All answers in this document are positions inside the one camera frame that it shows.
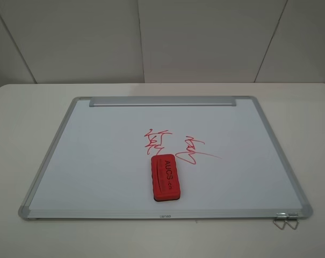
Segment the red whiteboard eraser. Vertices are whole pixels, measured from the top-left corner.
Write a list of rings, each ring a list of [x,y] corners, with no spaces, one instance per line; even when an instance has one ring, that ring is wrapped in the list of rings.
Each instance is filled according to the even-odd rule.
[[[176,159],[173,154],[151,158],[153,196],[156,202],[178,200],[181,196]]]

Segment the white aluminium-framed whiteboard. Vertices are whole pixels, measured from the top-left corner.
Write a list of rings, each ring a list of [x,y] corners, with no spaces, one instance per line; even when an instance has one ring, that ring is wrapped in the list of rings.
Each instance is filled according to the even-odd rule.
[[[312,215],[258,100],[236,106],[89,107],[73,99],[18,210],[30,219]],[[156,202],[151,158],[173,154],[181,196]]]

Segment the grey aluminium pen tray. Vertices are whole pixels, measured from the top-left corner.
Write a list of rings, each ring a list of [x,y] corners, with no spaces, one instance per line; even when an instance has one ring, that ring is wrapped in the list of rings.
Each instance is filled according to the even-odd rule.
[[[236,106],[231,96],[131,96],[92,97],[89,107]]]

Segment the left metal hanging clip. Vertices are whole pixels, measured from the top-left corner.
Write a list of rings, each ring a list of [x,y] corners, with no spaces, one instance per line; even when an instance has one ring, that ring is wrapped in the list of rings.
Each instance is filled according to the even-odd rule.
[[[273,219],[274,225],[280,230],[284,230],[287,224],[288,214],[287,213],[277,213]]]

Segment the metal hanging clip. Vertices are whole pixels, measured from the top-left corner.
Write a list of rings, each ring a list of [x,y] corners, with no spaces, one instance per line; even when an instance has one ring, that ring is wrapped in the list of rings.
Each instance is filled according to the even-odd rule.
[[[297,230],[299,226],[299,215],[297,213],[288,213],[285,217],[285,224],[292,230]]]
[[[280,230],[284,230],[287,224],[288,214],[287,213],[277,213],[273,219],[274,225]]]

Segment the right metal hanging clip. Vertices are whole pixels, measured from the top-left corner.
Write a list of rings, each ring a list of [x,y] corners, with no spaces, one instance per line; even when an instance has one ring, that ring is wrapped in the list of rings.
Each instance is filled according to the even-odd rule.
[[[288,213],[285,217],[285,224],[292,230],[297,230],[299,226],[299,215],[297,213]]]

